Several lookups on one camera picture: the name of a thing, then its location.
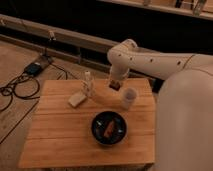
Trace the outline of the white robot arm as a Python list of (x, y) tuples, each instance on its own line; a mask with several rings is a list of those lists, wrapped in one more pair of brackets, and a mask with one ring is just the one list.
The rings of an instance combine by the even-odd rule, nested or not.
[(155, 116), (155, 171), (213, 171), (213, 55), (141, 52), (127, 39), (107, 52), (110, 86), (130, 70), (161, 79)]

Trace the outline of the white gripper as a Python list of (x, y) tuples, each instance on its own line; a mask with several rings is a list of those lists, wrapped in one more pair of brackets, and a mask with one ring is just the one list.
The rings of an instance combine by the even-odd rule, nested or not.
[(128, 78), (129, 69), (119, 69), (114, 66), (110, 68), (109, 87), (119, 90), (123, 86), (123, 82)]

